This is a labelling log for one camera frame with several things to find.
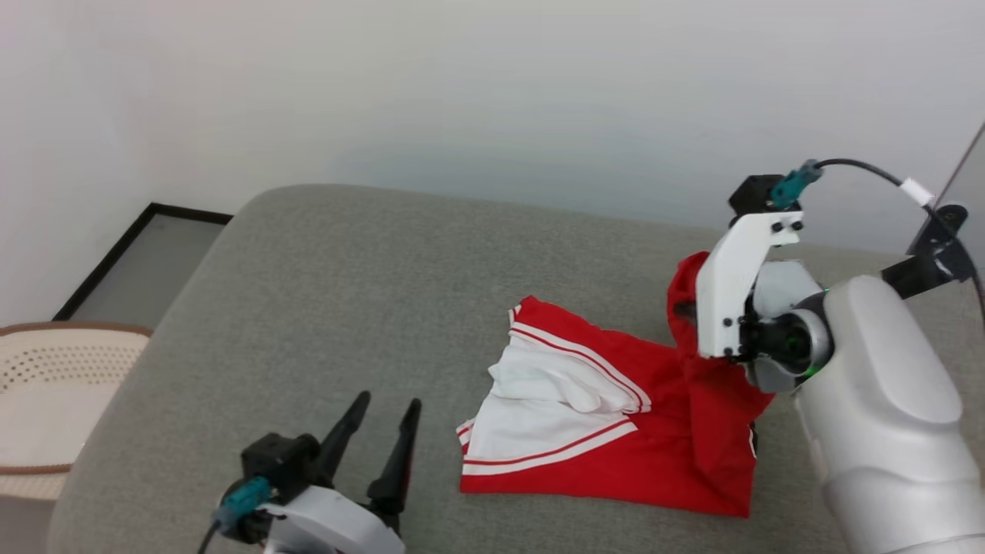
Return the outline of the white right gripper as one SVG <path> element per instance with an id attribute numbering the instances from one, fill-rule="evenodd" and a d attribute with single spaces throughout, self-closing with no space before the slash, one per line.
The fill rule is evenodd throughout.
<path id="1" fill-rule="evenodd" d="M 793 225 L 802 211 L 741 216 L 711 250 L 696 277 L 699 354 L 724 358 L 739 353 L 739 320 L 746 300 L 754 313 L 774 318 L 806 297 L 806 270 L 797 260 L 768 262 L 770 250 L 800 240 Z"/>

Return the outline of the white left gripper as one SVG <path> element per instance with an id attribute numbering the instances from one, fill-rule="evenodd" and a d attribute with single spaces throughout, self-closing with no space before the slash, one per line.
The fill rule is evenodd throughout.
<path id="1" fill-rule="evenodd" d="M 349 439 L 359 431 L 370 400 L 372 393 L 360 392 L 321 442 L 320 483 L 334 483 Z M 406 554 L 397 533 L 407 505 L 421 411 L 421 399 L 413 399 L 383 471 L 367 488 L 369 511 L 333 489 L 317 486 L 284 506 L 265 502 L 261 512 L 271 516 L 272 522 L 264 554 Z"/>

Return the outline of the red and white basketball jersey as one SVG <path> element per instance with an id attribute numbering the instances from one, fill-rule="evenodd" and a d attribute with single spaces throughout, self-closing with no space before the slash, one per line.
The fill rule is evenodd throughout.
<path id="1" fill-rule="evenodd" d="M 738 365 L 700 357 L 696 326 L 674 312 L 696 299 L 707 257 L 686 257 L 669 284 L 673 346 L 601 329 L 536 297 L 515 305 L 489 394 L 456 431 L 461 491 L 748 518 L 754 423 L 773 397 Z"/>

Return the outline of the black framed grey panel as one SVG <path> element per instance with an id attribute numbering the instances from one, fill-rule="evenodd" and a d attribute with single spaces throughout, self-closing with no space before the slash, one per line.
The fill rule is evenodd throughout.
<path id="1" fill-rule="evenodd" d="M 157 202 L 96 264 L 53 316 L 154 329 L 232 215 Z"/>

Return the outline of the cream perforated laundry basket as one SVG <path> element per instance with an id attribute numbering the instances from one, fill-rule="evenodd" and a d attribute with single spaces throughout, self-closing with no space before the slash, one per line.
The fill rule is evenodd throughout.
<path id="1" fill-rule="evenodd" d="M 151 335 L 77 320 L 0 329 L 0 498 L 59 498 Z"/>

